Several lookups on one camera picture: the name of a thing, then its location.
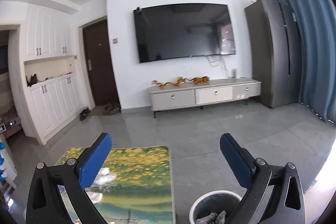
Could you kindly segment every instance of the drawer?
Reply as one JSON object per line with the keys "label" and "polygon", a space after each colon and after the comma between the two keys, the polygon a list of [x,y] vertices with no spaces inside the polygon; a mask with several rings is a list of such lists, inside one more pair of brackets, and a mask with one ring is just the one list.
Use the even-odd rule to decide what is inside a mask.
{"label": "drawer", "polygon": [[232,87],[196,90],[196,104],[207,104],[232,100]]}
{"label": "drawer", "polygon": [[261,83],[237,85],[233,87],[233,99],[246,99],[260,95]]}
{"label": "drawer", "polygon": [[195,104],[194,90],[163,92],[152,95],[153,110],[192,106]]}

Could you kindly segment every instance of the flat screen tv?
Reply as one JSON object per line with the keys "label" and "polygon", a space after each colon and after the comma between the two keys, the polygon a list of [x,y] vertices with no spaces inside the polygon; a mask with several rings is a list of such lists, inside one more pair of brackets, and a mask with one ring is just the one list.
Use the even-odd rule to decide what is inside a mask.
{"label": "flat screen tv", "polygon": [[171,4],[133,14],[140,63],[236,54],[227,5]]}

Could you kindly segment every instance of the blue gripper pad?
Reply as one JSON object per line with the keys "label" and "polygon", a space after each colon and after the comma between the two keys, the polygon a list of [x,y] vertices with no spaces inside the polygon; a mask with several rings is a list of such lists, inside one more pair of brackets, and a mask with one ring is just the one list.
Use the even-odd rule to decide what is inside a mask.
{"label": "blue gripper pad", "polygon": [[251,168],[225,134],[221,136],[219,146],[240,186],[249,190],[252,187]]}
{"label": "blue gripper pad", "polygon": [[94,182],[111,148],[112,138],[106,134],[79,170],[78,182],[83,190]]}

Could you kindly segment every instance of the green and yellow tablecloth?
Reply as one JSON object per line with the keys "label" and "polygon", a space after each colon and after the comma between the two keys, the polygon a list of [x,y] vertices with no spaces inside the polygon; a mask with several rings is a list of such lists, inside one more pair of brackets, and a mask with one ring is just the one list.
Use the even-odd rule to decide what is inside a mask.
{"label": "green and yellow tablecloth", "polygon": [[[78,158],[84,148],[70,148],[57,165]],[[69,215],[80,223],[63,186]],[[94,183],[85,189],[107,223],[173,224],[169,150],[165,146],[113,149]]]}

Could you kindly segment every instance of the curtain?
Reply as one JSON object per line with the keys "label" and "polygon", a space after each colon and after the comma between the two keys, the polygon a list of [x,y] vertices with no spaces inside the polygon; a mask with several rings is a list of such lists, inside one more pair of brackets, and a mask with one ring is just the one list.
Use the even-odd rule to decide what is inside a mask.
{"label": "curtain", "polygon": [[297,19],[302,49],[300,102],[336,122],[336,17],[331,0],[276,0]]}

